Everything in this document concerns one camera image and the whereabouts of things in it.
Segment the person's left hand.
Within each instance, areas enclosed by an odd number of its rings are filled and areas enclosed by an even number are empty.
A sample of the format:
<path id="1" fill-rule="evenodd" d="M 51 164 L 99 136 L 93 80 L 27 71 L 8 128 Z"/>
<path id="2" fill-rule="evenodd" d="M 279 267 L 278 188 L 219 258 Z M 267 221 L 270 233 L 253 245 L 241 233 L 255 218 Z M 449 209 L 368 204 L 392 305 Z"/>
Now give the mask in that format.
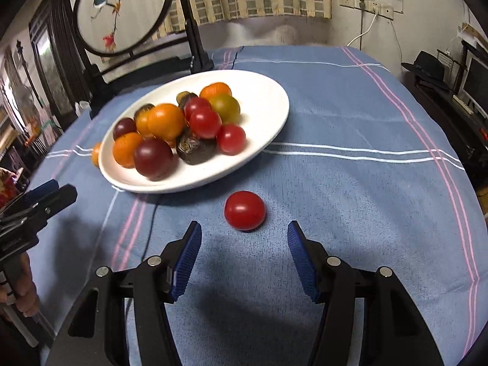
<path id="1" fill-rule="evenodd" d="M 17 293 L 16 308 L 25 316 L 32 317 L 40 309 L 40 299 L 33 281 L 30 258 L 27 252 L 20 254 L 22 273 L 14 287 Z"/>

